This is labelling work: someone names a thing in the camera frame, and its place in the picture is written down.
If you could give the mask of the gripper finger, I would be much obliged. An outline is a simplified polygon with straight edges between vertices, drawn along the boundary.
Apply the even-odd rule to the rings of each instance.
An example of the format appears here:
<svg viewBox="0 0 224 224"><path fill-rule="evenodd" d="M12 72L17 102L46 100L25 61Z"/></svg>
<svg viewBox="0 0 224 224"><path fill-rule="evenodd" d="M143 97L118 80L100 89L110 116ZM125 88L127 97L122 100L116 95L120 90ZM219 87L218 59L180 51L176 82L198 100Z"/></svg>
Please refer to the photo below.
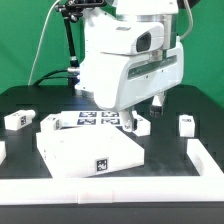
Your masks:
<svg viewBox="0 0 224 224"><path fill-rule="evenodd" d="M130 110L123 110L120 112L122 128L126 132L132 132L134 129L134 118Z"/></svg>
<svg viewBox="0 0 224 224"><path fill-rule="evenodd" d="M166 96L163 93L157 94L153 97L152 104L150 105L150 115L158 118L163 114L163 106Z"/></svg>

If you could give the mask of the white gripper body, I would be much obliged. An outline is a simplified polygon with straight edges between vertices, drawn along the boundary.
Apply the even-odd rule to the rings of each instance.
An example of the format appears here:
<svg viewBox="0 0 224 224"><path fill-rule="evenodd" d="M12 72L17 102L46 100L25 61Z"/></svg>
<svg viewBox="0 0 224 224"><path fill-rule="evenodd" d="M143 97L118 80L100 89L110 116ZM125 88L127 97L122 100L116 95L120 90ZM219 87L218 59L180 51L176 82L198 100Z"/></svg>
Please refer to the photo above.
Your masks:
<svg viewBox="0 0 224 224"><path fill-rule="evenodd" d="M183 46L166 52L166 58L151 61L148 53L137 56L101 54L96 71L94 100L104 110L122 111L181 83Z"/></svg>

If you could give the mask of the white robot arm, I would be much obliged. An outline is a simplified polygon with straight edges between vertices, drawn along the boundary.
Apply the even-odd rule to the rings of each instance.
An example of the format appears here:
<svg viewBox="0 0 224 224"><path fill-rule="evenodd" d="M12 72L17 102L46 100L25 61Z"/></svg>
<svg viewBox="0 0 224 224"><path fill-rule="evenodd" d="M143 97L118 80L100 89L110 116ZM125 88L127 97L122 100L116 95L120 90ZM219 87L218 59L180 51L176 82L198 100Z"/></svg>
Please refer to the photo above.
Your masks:
<svg viewBox="0 0 224 224"><path fill-rule="evenodd" d="M177 0L106 0L84 11L85 58L75 90L103 110L118 112L135 129L133 107L183 79L184 54L176 34Z"/></svg>

